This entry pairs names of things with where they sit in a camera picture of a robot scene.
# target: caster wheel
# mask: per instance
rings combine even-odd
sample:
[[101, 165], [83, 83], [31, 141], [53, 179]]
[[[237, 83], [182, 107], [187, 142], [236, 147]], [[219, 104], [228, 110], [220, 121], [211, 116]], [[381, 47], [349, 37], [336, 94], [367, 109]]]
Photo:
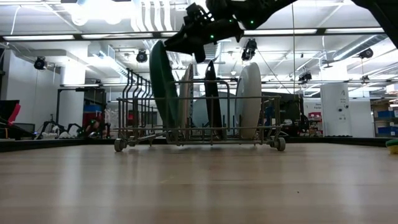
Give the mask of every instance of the caster wheel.
[[122, 139], [117, 139], [114, 142], [114, 150], [116, 152], [121, 152], [125, 148], [124, 142]]
[[279, 152], [283, 152], [286, 149], [286, 141], [284, 138], [278, 138], [277, 139], [277, 147], [276, 149], [278, 149]]

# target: yellow object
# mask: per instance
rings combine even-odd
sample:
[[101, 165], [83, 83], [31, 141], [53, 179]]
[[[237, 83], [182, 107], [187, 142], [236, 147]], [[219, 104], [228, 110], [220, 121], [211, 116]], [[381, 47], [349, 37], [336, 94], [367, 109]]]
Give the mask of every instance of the yellow object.
[[388, 146], [388, 150], [390, 150], [390, 154], [398, 154], [398, 146]]

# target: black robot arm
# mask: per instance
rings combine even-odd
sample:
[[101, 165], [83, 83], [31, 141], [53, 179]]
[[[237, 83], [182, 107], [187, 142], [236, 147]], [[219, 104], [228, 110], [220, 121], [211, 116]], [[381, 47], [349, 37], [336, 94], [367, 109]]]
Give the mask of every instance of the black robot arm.
[[[205, 60], [204, 45], [217, 43], [229, 37], [239, 42], [244, 31], [254, 30], [265, 23], [271, 15], [296, 0], [206, 0], [209, 12], [193, 3], [187, 7], [184, 25], [173, 37], [165, 41], [168, 51], [195, 54], [196, 61]], [[398, 1], [397, 0], [352, 0], [368, 9], [380, 23], [386, 34], [398, 47]]]

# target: white plate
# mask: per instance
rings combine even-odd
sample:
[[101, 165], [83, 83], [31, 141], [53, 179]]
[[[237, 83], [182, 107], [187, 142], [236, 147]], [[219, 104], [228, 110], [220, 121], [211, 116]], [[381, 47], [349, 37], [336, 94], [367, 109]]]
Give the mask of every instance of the white plate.
[[[237, 97], [261, 96], [261, 74], [256, 63], [243, 68], [236, 89]], [[235, 102], [235, 126], [239, 127], [239, 116], [241, 127], [257, 127], [261, 110], [261, 99], [236, 99]], [[241, 129], [240, 135], [244, 139], [252, 139], [256, 128]]]
[[[190, 64], [185, 71], [185, 75], [181, 81], [192, 81], [193, 80], [193, 66]], [[180, 85], [180, 97], [193, 97], [193, 85], [189, 83], [182, 83]], [[179, 100], [178, 103], [178, 117], [180, 128], [185, 128], [187, 125], [188, 118], [192, 117], [192, 106], [193, 100]]]
[[[227, 93], [225, 92], [218, 92], [219, 97], [227, 97]], [[227, 115], [228, 115], [228, 100], [227, 99], [220, 99], [220, 108], [221, 108], [221, 119], [222, 116], [225, 117], [225, 123], [227, 124]], [[235, 110], [235, 100], [229, 100], [229, 125], [233, 127], [233, 115]], [[200, 99], [196, 100], [193, 104], [193, 114], [192, 114], [192, 122], [193, 124], [201, 128], [202, 124], [206, 125], [209, 122], [207, 116], [207, 107], [206, 107], [206, 100]], [[233, 131], [227, 132], [228, 135], [232, 135]]]

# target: dish rack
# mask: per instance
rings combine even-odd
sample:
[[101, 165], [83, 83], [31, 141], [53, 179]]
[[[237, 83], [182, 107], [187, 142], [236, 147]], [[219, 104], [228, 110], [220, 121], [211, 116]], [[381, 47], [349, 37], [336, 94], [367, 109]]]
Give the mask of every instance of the dish rack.
[[[132, 86], [134, 84], [133, 75], [136, 78], [136, 87], [132, 90]], [[177, 97], [177, 98], [153, 98], [153, 94], [151, 93], [151, 84], [149, 80], [142, 78], [140, 75], [134, 73], [129, 70], [127, 79], [127, 85], [122, 92], [122, 97], [118, 98], [118, 108], [119, 108], [119, 128], [114, 129], [118, 132], [118, 138], [114, 142], [114, 149], [117, 152], [121, 152], [123, 149], [127, 148], [127, 146], [134, 147], [136, 144], [140, 142], [148, 142], [150, 146], [152, 146], [153, 142], [156, 139], [163, 139], [167, 144], [174, 144], [176, 146], [184, 146], [184, 145], [217, 145], [217, 144], [253, 144], [253, 145], [263, 145], [268, 144], [270, 147], [276, 148], [278, 151], [285, 150], [285, 139], [280, 138], [280, 130], [282, 128], [280, 122], [280, 108], [279, 101], [280, 96], [254, 96], [254, 97], [238, 97], [238, 96], [219, 96], [219, 97]], [[174, 81], [170, 82], [170, 85], [180, 85], [183, 83], [187, 84], [204, 84], [204, 83], [217, 83], [219, 85], [223, 85], [226, 87], [227, 93], [230, 92], [229, 83], [228, 82], [236, 82], [234, 79], [219, 79], [215, 81], [206, 81], [206, 80], [192, 80], [192, 81]], [[144, 86], [144, 93], [141, 94], [142, 88], [140, 86]], [[237, 99], [261, 99], [261, 111], [259, 114], [259, 124], [253, 127], [241, 127], [240, 121], [241, 118], [235, 118], [234, 114], [230, 113], [230, 101]], [[153, 112], [154, 107], [150, 106], [150, 101], [169, 101], [169, 100], [227, 100], [227, 115], [222, 116], [223, 127], [214, 127], [211, 125], [212, 122], [208, 124], [202, 125], [202, 127], [196, 127], [193, 125], [192, 118], [187, 118], [186, 126], [179, 127], [178, 121], [176, 121], [174, 127], [168, 126], [168, 119], [170, 118], [170, 114], [167, 113], [166, 121], [163, 120], [165, 126], [157, 126], [154, 124], [154, 120], [152, 122], [148, 121], [146, 118], [146, 111]], [[268, 106], [274, 107], [274, 118], [272, 119], [272, 126], [265, 126], [265, 109]], [[127, 119], [129, 116], [129, 111], [133, 111], [133, 119], [134, 122], [127, 125]], [[231, 122], [230, 118], [232, 117], [233, 121], [239, 120], [237, 122]], [[241, 129], [255, 129], [256, 134], [252, 139], [243, 139], [239, 135], [239, 130]], [[216, 134], [216, 131], [219, 132], [222, 130], [223, 135], [220, 136]]]

